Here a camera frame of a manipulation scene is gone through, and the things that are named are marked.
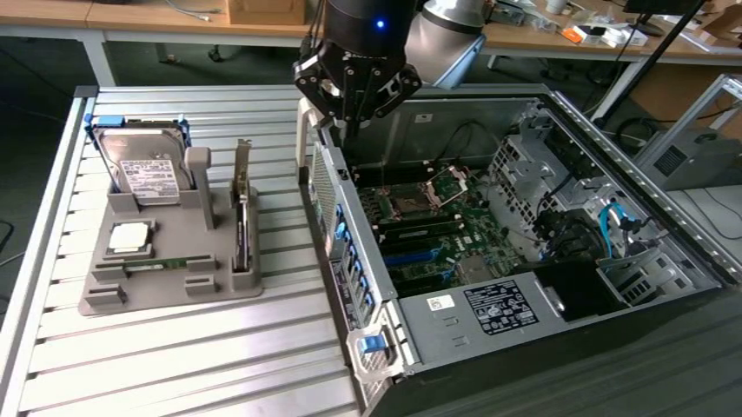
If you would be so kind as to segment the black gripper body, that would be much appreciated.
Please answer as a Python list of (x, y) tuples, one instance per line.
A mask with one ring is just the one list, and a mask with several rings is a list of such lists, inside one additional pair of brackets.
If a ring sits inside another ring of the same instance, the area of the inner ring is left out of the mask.
[(336, 0), (326, 3), (318, 61), (331, 77), (379, 71), (396, 75), (406, 65), (404, 45), (415, 17), (414, 1)]

